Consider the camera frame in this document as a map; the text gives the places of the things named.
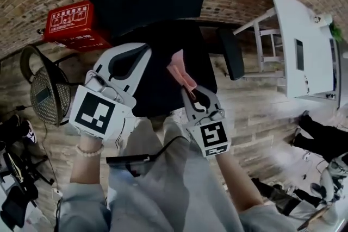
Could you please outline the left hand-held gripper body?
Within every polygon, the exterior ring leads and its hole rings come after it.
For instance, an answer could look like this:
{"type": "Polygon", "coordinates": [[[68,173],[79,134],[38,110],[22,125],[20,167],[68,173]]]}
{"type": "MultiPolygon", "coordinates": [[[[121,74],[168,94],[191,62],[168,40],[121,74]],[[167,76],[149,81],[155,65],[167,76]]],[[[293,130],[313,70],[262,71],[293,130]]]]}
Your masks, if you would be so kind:
{"type": "Polygon", "coordinates": [[[133,116],[135,89],[130,78],[108,79],[89,70],[84,84],[77,88],[69,123],[101,140],[121,137],[126,131],[126,119],[133,116]]]}

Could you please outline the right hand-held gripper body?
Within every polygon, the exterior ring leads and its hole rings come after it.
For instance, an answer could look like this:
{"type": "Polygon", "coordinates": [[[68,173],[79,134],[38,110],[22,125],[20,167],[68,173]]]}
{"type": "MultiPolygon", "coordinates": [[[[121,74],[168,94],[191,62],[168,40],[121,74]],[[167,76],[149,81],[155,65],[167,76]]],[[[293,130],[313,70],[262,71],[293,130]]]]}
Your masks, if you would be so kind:
{"type": "Polygon", "coordinates": [[[205,158],[225,153],[230,149],[231,139],[227,136],[223,109],[217,109],[199,120],[190,121],[187,124],[187,132],[205,158]]]}

